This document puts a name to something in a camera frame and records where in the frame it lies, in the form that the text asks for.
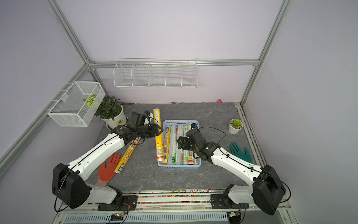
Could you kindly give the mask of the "orange rubber glove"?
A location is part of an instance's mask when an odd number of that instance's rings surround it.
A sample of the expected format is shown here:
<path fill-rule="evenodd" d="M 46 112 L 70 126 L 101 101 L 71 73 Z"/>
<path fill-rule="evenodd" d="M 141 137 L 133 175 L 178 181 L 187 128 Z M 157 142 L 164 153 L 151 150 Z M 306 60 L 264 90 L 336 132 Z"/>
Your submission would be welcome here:
<path fill-rule="evenodd" d="M 108 161 L 104 161 L 100 167 L 98 172 L 98 181 L 96 182 L 96 186 L 107 186 L 108 182 L 115 176 L 116 167 L 118 166 L 121 159 L 121 155 L 115 153 L 111 155 Z"/>

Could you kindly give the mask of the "small succulent in white pot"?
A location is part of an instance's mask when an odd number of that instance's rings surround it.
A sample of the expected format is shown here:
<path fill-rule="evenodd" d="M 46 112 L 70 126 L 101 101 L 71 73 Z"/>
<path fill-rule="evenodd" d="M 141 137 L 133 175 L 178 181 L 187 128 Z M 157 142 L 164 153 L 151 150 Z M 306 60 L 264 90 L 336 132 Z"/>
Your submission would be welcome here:
<path fill-rule="evenodd" d="M 238 132 L 242 129 L 243 124 L 239 119 L 232 119 L 229 122 L 229 133 L 232 135 L 238 134 Z"/>

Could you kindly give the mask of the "green leafy plant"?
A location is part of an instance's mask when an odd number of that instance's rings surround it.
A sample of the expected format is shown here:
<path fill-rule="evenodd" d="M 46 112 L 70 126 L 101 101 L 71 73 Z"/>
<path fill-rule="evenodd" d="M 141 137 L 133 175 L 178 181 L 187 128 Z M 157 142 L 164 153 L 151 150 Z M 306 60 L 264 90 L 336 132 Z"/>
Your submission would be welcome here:
<path fill-rule="evenodd" d="M 106 95 L 95 112 L 95 116 L 101 119 L 114 120 L 122 111 L 122 104 L 118 102 L 118 99 L 114 96 Z"/>

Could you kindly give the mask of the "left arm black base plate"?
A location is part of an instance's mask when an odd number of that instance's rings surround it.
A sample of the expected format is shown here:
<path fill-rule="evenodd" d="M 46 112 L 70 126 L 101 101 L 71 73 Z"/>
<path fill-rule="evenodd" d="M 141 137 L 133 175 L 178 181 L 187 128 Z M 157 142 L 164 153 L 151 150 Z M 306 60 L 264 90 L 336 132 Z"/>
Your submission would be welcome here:
<path fill-rule="evenodd" d="M 100 203 L 98 211 L 135 211 L 137 204 L 137 195 L 124 195 L 116 198 L 111 204 Z"/>

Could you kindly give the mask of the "yellow plastic wrap roll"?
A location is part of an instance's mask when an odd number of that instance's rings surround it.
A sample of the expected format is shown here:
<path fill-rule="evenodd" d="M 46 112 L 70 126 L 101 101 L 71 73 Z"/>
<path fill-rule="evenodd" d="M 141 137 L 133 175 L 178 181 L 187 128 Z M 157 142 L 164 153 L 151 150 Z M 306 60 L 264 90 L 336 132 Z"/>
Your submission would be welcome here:
<path fill-rule="evenodd" d="M 164 135 L 164 161 L 161 162 L 162 165 L 167 165 L 169 162 L 170 135 L 171 126 L 166 126 Z"/>

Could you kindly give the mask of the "white green wrap roll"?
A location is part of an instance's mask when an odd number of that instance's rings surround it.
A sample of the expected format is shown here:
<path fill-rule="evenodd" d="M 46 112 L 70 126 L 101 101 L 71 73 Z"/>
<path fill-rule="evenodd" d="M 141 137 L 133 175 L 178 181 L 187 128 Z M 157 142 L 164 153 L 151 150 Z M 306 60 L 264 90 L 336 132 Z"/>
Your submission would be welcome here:
<path fill-rule="evenodd" d="M 169 164 L 177 165 L 177 126 L 171 125 Z"/>
<path fill-rule="evenodd" d="M 193 123 L 191 125 L 191 128 L 197 129 L 198 128 L 198 124 L 197 123 Z M 200 158 L 197 156 L 197 154 L 195 152 L 193 152 L 193 157 L 194 157 L 194 164 L 195 165 L 199 165 L 200 163 Z"/>

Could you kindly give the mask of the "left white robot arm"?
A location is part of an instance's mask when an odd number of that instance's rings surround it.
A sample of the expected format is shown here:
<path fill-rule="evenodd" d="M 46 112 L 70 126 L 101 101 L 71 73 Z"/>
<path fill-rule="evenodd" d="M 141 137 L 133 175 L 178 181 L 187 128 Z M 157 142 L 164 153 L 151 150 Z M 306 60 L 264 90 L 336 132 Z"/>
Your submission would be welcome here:
<path fill-rule="evenodd" d="M 137 138 L 141 140 L 159 136 L 163 132 L 154 113 L 133 112 L 126 125 L 114 128 L 99 144 L 78 159 L 53 169 L 52 193 L 68 207 L 75 209 L 84 203 L 97 203 L 104 210 L 114 211 L 123 207 L 123 193 L 113 186 L 87 184 L 92 172 L 108 158 L 115 161 L 118 150 Z"/>

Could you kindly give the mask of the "white wrap roll red label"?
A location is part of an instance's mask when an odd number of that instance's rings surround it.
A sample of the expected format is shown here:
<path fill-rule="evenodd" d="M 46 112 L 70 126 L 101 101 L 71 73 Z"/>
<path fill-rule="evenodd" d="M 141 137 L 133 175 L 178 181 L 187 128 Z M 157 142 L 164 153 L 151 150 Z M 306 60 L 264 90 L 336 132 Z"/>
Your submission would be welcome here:
<path fill-rule="evenodd" d="M 179 137 L 185 136 L 185 126 L 184 125 L 178 126 L 178 135 L 179 135 Z M 180 164 L 185 165 L 185 161 L 184 161 L 185 151 L 183 149 L 179 149 L 179 153 L 180 153 Z"/>

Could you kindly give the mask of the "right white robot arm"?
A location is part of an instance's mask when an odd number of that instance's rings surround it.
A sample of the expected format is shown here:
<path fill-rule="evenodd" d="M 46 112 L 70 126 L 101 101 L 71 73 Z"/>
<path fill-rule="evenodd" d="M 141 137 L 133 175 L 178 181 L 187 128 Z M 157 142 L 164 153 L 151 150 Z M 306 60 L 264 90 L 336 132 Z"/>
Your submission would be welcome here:
<path fill-rule="evenodd" d="M 287 188 L 273 167 L 260 167 L 234 156 L 219 144 L 207 142 L 197 128 L 179 137 L 177 146 L 179 149 L 193 151 L 201 160 L 226 169 L 247 184 L 231 185 L 223 193 L 234 204 L 255 204 L 264 213 L 274 215 L 283 202 Z"/>

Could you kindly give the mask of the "white plant pot with saucer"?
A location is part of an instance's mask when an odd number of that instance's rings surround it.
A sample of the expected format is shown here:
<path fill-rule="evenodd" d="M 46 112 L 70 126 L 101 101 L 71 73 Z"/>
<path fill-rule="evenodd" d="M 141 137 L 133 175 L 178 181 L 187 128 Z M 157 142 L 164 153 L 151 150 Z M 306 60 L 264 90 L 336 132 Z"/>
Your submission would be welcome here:
<path fill-rule="evenodd" d="M 124 113 L 122 105 L 118 106 L 114 110 L 110 111 L 109 115 L 105 115 L 104 118 L 100 117 L 111 129 L 115 129 L 117 126 L 125 125 L 128 121 L 128 117 Z"/>

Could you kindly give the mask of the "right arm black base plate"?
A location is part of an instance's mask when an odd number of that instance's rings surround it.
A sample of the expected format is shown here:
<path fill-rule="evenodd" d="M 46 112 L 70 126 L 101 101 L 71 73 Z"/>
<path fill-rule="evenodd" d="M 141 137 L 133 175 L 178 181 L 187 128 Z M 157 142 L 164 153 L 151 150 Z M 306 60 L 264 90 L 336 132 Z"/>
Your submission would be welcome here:
<path fill-rule="evenodd" d="M 209 200 L 212 209 L 223 210 L 223 209 L 248 209 L 249 204 L 247 203 L 234 203 L 228 196 L 223 194 L 211 194 Z"/>

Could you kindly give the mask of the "light blue plastic basket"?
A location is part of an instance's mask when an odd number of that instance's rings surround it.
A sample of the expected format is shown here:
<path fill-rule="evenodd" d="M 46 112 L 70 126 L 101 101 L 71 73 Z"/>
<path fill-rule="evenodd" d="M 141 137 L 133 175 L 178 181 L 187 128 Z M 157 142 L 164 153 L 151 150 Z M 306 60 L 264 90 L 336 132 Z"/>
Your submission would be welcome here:
<path fill-rule="evenodd" d="M 165 128 L 166 126 L 171 126 L 171 125 L 176 125 L 177 126 L 177 140 L 179 139 L 179 135 L 178 135 L 178 126 L 179 125 L 184 125 L 185 126 L 185 134 L 187 133 L 187 126 L 189 123 L 197 123 L 199 125 L 199 122 L 196 120 L 165 120 L 163 122 L 162 128 L 164 129 L 163 133 L 162 133 L 162 141 L 163 141 L 163 148 L 164 148 L 164 135 L 165 135 Z M 199 165 L 188 165 L 188 151 L 185 151 L 185 165 L 181 165 L 180 164 L 180 153 L 179 153 L 179 149 L 177 147 L 177 165 L 171 165 L 168 164 L 167 165 L 162 165 L 161 162 L 158 162 L 158 166 L 162 167 L 162 168 L 166 168 L 166 169 L 198 169 L 201 166 L 201 159 L 200 159 L 200 163 Z"/>

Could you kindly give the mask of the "green rubber glove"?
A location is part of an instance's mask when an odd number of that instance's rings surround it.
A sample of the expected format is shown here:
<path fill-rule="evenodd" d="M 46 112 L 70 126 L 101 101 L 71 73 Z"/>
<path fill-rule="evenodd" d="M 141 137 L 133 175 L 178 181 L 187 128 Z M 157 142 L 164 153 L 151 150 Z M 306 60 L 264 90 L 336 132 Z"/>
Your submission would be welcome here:
<path fill-rule="evenodd" d="M 246 147 L 246 148 L 244 148 L 244 150 L 241 150 L 236 142 L 233 142 L 230 144 L 230 151 L 231 151 L 232 155 L 234 155 L 248 163 L 252 163 L 252 161 L 253 161 L 251 154 L 249 152 L 249 149 Z"/>

